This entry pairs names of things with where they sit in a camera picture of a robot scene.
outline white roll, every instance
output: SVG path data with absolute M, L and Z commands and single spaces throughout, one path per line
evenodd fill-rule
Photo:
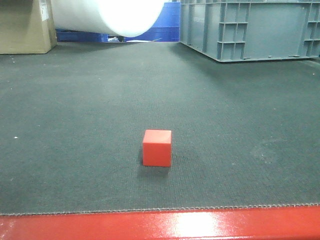
M 136 37 L 159 17 L 165 0 L 51 0 L 57 29 Z

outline red metal frame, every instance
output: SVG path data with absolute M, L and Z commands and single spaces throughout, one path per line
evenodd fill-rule
M 1 240 L 319 240 L 320 206 L 0 216 Z

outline red block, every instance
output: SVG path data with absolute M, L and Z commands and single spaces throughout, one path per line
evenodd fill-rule
M 171 136 L 169 130 L 146 130 L 143 138 L 143 165 L 171 166 Z

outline blue container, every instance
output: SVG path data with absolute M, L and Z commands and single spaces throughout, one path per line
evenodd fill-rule
M 58 42 L 96 42 L 107 43 L 108 35 L 94 32 L 82 31 L 56 31 Z
M 180 2 L 165 2 L 162 12 L 152 27 L 179 27 L 180 9 Z
M 136 37 L 126 37 L 125 41 L 144 40 L 157 42 L 178 42 L 180 30 L 180 2 L 165 2 L 161 14 L 154 25 Z
M 178 42 L 179 29 L 179 27 L 152 27 L 140 36 L 126 37 L 125 41 L 144 40 L 157 42 Z

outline gray storage bin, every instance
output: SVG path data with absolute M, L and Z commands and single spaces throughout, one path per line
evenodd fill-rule
M 181 0 L 180 41 L 219 62 L 320 55 L 320 0 Z

